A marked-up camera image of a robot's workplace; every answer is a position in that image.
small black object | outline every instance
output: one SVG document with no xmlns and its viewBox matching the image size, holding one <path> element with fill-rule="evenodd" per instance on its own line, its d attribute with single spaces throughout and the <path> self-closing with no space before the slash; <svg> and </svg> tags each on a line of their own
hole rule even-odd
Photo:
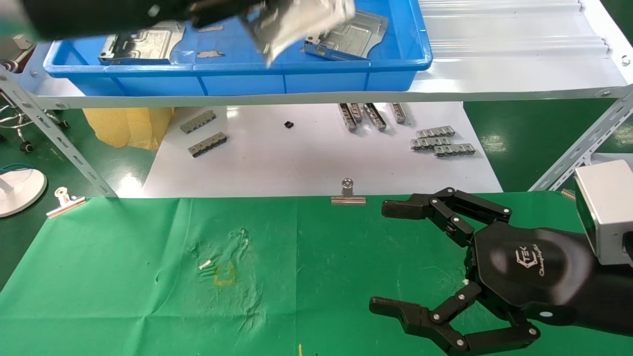
<svg viewBox="0 0 633 356">
<path fill-rule="evenodd" d="M 60 127 L 60 130 L 65 131 L 70 127 L 70 124 L 68 123 L 68 121 L 62 120 L 57 124 L 57 126 Z"/>
<path fill-rule="evenodd" d="M 22 152 L 31 153 L 34 149 L 35 148 L 30 141 L 25 141 L 23 144 L 20 145 L 20 151 Z"/>
<path fill-rule="evenodd" d="M 458 214 L 487 226 L 475 231 Z M 528 347 L 541 335 L 528 319 L 633 336 L 633 268 L 601 265 L 584 234 L 513 227 L 510 208 L 453 188 L 386 200 L 382 215 L 429 219 L 467 249 L 467 285 L 434 310 L 379 297 L 369 304 L 374 314 L 397 318 L 406 334 L 430 339 L 450 356 Z M 449 323 L 474 302 L 510 326 L 466 335 L 454 330 Z"/>
</svg>

metal strip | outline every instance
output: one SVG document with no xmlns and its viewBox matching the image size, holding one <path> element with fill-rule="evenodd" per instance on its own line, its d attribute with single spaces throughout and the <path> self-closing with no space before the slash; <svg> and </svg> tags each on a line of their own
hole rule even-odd
<svg viewBox="0 0 633 356">
<path fill-rule="evenodd" d="M 75 145 L 62 133 L 59 127 L 40 109 L 35 101 L 13 80 L 9 72 L 0 67 L 0 89 L 14 102 L 19 109 L 26 114 L 33 123 L 48 137 L 49 140 L 60 149 L 79 172 L 97 187 L 103 195 L 116 198 L 115 191 L 108 183 L 90 166 L 90 163 L 79 152 Z"/>
<path fill-rule="evenodd" d="M 619 99 L 539 178 L 529 191 L 557 190 L 580 165 L 626 121 L 633 109 L 633 92 Z"/>
</svg>

caster wheel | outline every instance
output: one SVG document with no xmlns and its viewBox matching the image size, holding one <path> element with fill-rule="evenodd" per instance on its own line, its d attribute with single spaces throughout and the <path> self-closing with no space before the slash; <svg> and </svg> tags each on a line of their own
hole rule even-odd
<svg viewBox="0 0 633 356">
<path fill-rule="evenodd" d="M 20 151 L 22 151 L 22 152 L 31 153 L 31 152 L 33 152 L 34 149 L 35 148 L 31 144 L 31 142 L 29 142 L 29 141 L 27 141 L 27 142 L 25 142 L 25 143 L 20 145 Z"/>
<path fill-rule="evenodd" d="M 68 121 L 66 120 L 62 120 L 60 123 L 57 124 L 57 126 L 59 126 L 62 131 L 70 128 L 70 124 L 68 124 Z"/>
</svg>

white surface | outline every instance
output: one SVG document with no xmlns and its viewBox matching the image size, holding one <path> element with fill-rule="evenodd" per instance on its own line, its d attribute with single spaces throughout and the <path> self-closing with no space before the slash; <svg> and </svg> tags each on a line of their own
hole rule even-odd
<svg viewBox="0 0 633 356">
<path fill-rule="evenodd" d="M 177 110 L 158 150 L 144 196 L 336 196 L 344 178 L 354 193 L 434 193 L 453 186 L 471 193 L 500 192 L 488 159 L 461 103 L 404 104 L 398 125 L 386 104 L 377 108 L 387 121 L 383 133 L 365 118 L 348 132 L 336 104 L 212 107 L 214 121 L 185 135 L 179 126 L 208 108 Z M 286 129 L 284 122 L 294 122 Z M 474 156 L 436 158 L 414 152 L 415 131 L 452 125 L 455 143 L 472 143 Z M 224 132 L 229 140 L 193 158 L 188 147 Z"/>
<path fill-rule="evenodd" d="M 7 217 L 28 208 L 46 189 L 46 176 L 35 169 L 6 172 L 0 175 L 0 179 L 13 187 L 13 190 L 8 192 L 0 187 L 0 217 Z"/>
<path fill-rule="evenodd" d="M 600 0 L 420 0 L 435 60 L 406 92 L 231 97 L 84 96 L 70 81 L 23 75 L 43 108 L 263 105 L 376 101 L 482 101 L 624 97 L 633 49 Z M 47 48 L 25 73 L 44 73 Z"/>
</svg>

metal clip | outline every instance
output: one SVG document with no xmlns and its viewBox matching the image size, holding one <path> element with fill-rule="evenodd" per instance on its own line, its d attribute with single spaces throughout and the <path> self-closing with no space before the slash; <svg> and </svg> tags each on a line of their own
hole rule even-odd
<svg viewBox="0 0 633 356">
<path fill-rule="evenodd" d="M 373 103 L 365 103 L 365 111 L 367 112 L 367 116 L 369 116 L 369 120 L 372 122 L 378 131 L 385 131 L 387 128 L 387 123 L 382 118 L 382 115 L 376 109 Z"/>
<path fill-rule="evenodd" d="M 451 141 L 446 137 L 433 137 L 428 139 L 412 139 L 411 149 L 419 151 L 421 149 L 429 149 L 435 146 L 450 145 Z"/>
<path fill-rule="evenodd" d="M 360 108 L 360 104 L 350 103 L 348 106 L 356 123 L 363 121 L 363 110 Z"/>
<path fill-rule="evenodd" d="M 406 113 L 404 112 L 402 104 L 391 103 L 391 110 L 394 112 L 394 117 L 396 117 L 396 124 L 404 124 Z"/>
<path fill-rule="evenodd" d="M 344 104 L 344 103 L 339 104 L 339 111 L 341 112 L 341 115 L 343 116 L 345 127 L 347 127 L 350 132 L 356 131 L 358 126 L 356 124 L 356 120 L 354 120 L 354 115 L 351 109 L 349 108 L 349 105 Z"/>
<path fill-rule="evenodd" d="M 85 203 L 85 196 L 81 196 L 79 198 L 76 196 L 69 196 L 68 188 L 66 187 L 57 188 L 57 190 L 55 191 L 55 198 L 60 201 L 60 206 L 57 209 L 46 213 L 46 216 L 48 216 L 49 219 L 73 210 L 74 208 L 77 208 L 78 206 Z"/>
<path fill-rule="evenodd" d="M 475 148 L 470 143 L 449 144 L 434 147 L 436 157 L 474 155 Z"/>
<path fill-rule="evenodd" d="M 343 179 L 341 184 L 343 185 L 341 196 L 333 196 L 332 205 L 365 205 L 367 203 L 366 197 L 354 196 L 354 181 L 350 178 Z"/>
<path fill-rule="evenodd" d="M 451 137 L 455 136 L 455 130 L 450 126 L 434 127 L 432 129 L 425 129 L 416 131 L 415 135 L 421 139 L 429 137 Z"/>
</svg>

